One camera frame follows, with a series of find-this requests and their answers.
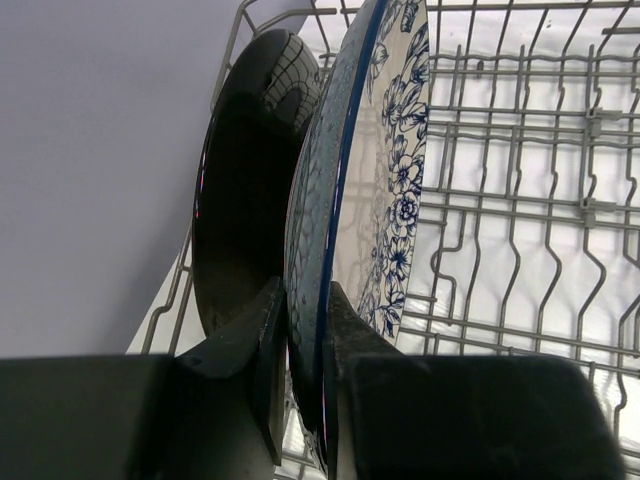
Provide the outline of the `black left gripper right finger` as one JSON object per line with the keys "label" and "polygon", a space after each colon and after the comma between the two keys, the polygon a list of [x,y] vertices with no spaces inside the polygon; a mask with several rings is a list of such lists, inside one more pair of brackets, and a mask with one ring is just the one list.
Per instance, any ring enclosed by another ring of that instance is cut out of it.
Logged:
{"label": "black left gripper right finger", "polygon": [[323,345],[332,479],[621,479],[595,394],[549,356],[406,355],[329,290]]}

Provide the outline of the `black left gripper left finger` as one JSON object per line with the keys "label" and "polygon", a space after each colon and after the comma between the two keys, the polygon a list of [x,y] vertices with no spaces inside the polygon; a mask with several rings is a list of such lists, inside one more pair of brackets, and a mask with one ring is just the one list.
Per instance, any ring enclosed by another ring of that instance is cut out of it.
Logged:
{"label": "black left gripper left finger", "polygon": [[269,479],[282,459],[286,299],[270,279],[182,355],[5,359],[5,479]]}

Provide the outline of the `blue floral plate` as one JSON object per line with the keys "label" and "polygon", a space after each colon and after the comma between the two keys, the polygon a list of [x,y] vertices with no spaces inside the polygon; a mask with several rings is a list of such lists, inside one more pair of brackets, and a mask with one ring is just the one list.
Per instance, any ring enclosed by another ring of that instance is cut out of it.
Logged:
{"label": "blue floral plate", "polygon": [[367,1],[323,85],[285,227],[289,365],[301,428],[334,478],[338,347],[392,346],[411,275],[429,117],[423,1]]}

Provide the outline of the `black rimmed striped plate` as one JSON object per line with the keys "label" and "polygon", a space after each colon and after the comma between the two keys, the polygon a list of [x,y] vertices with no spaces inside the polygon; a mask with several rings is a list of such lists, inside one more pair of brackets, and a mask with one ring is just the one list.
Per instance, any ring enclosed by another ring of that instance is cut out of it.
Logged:
{"label": "black rimmed striped plate", "polygon": [[321,93],[319,65],[287,29],[240,53],[214,103],[192,217],[196,306],[206,335],[283,274],[292,178]]}

